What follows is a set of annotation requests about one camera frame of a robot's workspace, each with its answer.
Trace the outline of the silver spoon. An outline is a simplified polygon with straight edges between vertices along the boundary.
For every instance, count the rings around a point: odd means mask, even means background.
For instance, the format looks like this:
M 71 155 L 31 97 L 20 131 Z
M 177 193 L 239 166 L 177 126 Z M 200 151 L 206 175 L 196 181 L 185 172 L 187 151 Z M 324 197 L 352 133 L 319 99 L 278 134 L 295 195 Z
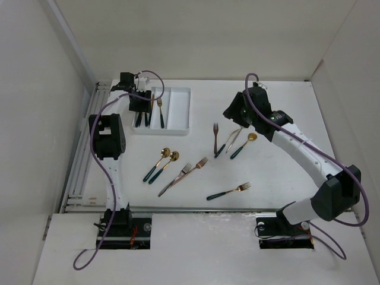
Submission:
M 231 149 L 232 145 L 234 144 L 234 142 L 236 141 L 237 137 L 239 136 L 239 134 L 241 133 L 242 130 L 243 130 L 243 127 L 240 126 L 239 129 L 236 129 L 235 131 L 233 131 L 231 133 L 229 139 L 227 140 L 230 143 L 228 144 L 228 148 L 226 150 L 226 153 L 229 152 L 229 150 Z

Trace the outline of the white three-compartment cutlery tray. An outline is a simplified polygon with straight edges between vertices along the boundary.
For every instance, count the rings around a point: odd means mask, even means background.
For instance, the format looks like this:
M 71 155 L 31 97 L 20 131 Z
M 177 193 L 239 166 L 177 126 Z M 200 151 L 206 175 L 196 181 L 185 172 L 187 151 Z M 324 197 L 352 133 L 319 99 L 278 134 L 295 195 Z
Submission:
M 191 89 L 187 87 L 166 87 L 162 100 L 162 115 L 164 128 L 161 127 L 161 117 L 158 105 L 155 103 L 149 126 L 145 125 L 142 115 L 141 125 L 135 126 L 138 114 L 132 121 L 132 129 L 139 135 L 185 136 L 190 130 Z

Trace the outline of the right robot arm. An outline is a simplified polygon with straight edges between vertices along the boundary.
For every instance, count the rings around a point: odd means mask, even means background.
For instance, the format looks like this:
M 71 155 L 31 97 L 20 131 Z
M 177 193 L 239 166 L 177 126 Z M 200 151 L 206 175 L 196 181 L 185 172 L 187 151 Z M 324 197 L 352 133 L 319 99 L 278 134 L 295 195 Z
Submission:
M 335 220 L 360 201 L 360 170 L 354 165 L 338 165 L 308 142 L 288 114 L 272 110 L 267 92 L 259 85 L 238 92 L 223 115 L 243 128 L 254 127 L 257 133 L 284 150 L 318 188 L 314 196 L 277 211 L 275 227 L 280 233 L 288 234 L 304 221 Z

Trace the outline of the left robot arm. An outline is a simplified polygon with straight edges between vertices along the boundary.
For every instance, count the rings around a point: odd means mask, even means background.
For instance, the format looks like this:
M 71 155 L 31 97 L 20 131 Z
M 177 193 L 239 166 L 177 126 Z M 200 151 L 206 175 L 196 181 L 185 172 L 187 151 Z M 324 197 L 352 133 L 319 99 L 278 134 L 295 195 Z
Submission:
M 96 115 L 90 115 L 90 151 L 106 177 L 106 211 L 96 226 L 101 232 L 116 231 L 119 235 L 131 232 L 133 221 L 124 190 L 121 158 L 126 150 L 126 138 L 121 113 L 126 104 L 133 111 L 149 111 L 151 92 L 140 73 L 122 72 L 119 82 L 111 87 L 107 103 Z

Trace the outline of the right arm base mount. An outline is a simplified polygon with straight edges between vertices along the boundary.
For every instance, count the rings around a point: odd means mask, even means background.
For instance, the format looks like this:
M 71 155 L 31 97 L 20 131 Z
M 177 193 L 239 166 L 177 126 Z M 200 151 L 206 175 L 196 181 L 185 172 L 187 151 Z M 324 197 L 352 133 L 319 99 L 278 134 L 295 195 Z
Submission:
M 256 217 L 255 235 L 260 249 L 314 249 L 309 225 L 291 225 L 274 215 Z

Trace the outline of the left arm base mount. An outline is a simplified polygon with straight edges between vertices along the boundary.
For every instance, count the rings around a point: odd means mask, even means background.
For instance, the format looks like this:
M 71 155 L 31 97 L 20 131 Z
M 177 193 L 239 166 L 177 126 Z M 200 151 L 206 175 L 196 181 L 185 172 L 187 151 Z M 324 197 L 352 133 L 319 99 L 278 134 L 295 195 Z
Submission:
M 152 216 L 117 211 L 100 249 L 150 249 Z

